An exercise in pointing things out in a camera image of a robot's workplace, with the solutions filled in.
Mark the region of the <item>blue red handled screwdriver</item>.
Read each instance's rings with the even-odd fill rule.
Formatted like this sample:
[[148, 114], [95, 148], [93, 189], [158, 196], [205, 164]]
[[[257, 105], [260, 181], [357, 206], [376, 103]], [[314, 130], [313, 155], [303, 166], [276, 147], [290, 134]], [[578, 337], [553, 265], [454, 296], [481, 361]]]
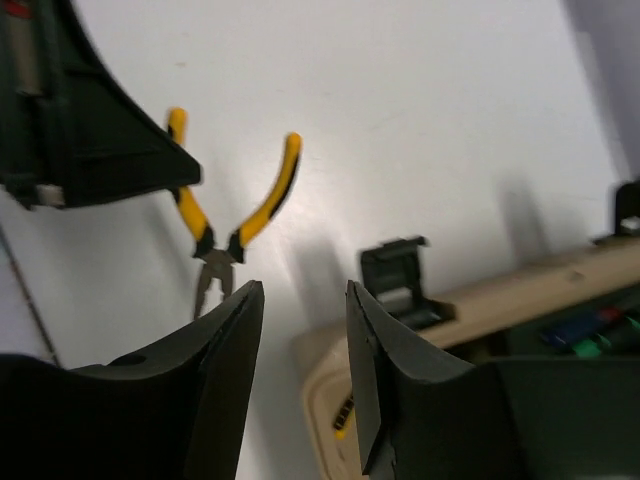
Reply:
[[545, 327], [540, 332], [540, 338], [553, 348], [567, 348], [598, 333], [619, 318], [622, 313], [621, 309], [615, 307], [589, 311]]

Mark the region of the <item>tan plastic toolbox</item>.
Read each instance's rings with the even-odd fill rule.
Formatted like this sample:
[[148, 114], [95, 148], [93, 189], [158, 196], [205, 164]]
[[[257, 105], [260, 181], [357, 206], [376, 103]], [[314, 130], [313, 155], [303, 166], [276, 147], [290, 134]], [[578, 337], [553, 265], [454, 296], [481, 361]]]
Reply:
[[[590, 301], [611, 304], [635, 296], [638, 289], [638, 240], [609, 239], [436, 296], [449, 317], [420, 334], [448, 348]], [[349, 433], [338, 438], [332, 428], [351, 390], [344, 319], [299, 335], [293, 350], [302, 380], [302, 409], [321, 478], [360, 478], [356, 436]]]

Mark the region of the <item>green black precision screwdriver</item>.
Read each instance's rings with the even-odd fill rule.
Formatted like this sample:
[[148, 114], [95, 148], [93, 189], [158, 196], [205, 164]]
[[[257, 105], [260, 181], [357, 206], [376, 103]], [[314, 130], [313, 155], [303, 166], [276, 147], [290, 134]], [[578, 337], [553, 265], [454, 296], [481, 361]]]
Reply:
[[638, 350], [638, 311], [624, 315], [602, 331], [596, 332], [571, 347], [571, 352], [581, 358], [594, 358]]

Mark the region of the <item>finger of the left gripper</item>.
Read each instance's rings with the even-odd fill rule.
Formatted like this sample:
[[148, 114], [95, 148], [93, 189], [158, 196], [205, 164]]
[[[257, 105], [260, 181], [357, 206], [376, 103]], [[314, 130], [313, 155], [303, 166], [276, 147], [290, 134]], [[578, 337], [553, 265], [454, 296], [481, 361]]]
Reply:
[[2, 2], [1, 185], [20, 205], [82, 208], [200, 180], [112, 77], [72, 2]]

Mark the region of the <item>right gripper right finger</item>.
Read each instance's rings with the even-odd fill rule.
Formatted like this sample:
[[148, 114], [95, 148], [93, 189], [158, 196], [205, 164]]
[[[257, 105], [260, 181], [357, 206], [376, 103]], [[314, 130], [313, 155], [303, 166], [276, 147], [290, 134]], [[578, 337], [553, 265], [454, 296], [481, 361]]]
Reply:
[[639, 362], [506, 357], [429, 343], [358, 282], [347, 340], [362, 472], [372, 479], [635, 479]]

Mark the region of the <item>yellow handled needle-nose pliers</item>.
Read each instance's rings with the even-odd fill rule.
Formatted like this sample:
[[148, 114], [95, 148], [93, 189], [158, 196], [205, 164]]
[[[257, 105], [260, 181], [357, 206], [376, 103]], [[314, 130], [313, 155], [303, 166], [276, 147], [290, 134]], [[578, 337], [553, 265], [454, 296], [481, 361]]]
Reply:
[[220, 299], [235, 290], [235, 267], [246, 260], [249, 245], [273, 222], [294, 188], [303, 150], [303, 137], [291, 132], [284, 138], [280, 167], [269, 191], [245, 217], [232, 222], [234, 201], [207, 210], [189, 186], [171, 190], [176, 208], [193, 238], [192, 257], [201, 263], [195, 284], [194, 320], [204, 313], [207, 296], [218, 286]]

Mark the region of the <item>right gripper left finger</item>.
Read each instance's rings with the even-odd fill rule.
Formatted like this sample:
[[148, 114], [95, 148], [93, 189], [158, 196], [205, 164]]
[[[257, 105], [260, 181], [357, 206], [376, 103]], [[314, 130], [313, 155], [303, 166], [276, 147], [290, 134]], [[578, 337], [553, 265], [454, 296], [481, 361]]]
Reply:
[[261, 340], [249, 281], [199, 319], [106, 365], [1, 358], [5, 479], [232, 479]]

